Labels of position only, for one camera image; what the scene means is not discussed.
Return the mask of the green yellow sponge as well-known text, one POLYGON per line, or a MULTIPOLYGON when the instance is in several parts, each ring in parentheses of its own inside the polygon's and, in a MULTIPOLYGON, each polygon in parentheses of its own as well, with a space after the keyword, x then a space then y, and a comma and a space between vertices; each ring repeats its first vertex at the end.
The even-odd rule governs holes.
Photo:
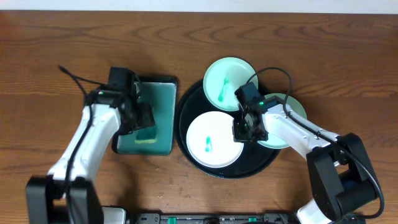
POLYGON ((152 144, 157 141, 157 127, 151 126, 148 128, 140 129, 136 132, 134 142, 136 144, 152 144))

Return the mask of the white plate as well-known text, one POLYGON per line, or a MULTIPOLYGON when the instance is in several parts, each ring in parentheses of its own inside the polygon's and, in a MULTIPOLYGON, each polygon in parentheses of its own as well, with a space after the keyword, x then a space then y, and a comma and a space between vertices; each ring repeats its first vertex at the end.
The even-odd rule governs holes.
POLYGON ((243 143, 234 141, 233 117, 219 111, 196 117, 188 127, 185 140, 194 160, 209 168, 231 165, 244 148, 243 143))

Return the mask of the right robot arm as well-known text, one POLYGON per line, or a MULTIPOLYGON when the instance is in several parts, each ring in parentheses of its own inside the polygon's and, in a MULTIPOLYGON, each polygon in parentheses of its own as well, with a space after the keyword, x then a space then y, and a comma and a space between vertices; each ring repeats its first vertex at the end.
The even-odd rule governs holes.
POLYGON ((306 159, 313 198, 297 210, 299 223, 348 223, 383 213, 384 195, 359 136, 319 128, 277 96, 240 96, 238 102, 243 115, 234 120, 234 141, 272 134, 306 159))

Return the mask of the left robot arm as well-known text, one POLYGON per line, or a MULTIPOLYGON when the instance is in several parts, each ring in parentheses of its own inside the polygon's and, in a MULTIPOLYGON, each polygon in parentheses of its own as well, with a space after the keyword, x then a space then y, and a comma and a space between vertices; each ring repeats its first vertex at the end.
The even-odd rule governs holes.
POLYGON ((95 178, 113 137, 155 125, 152 108, 135 93, 93 90, 78 129, 45 177, 25 188, 30 223, 129 223, 121 207, 102 206, 95 178))

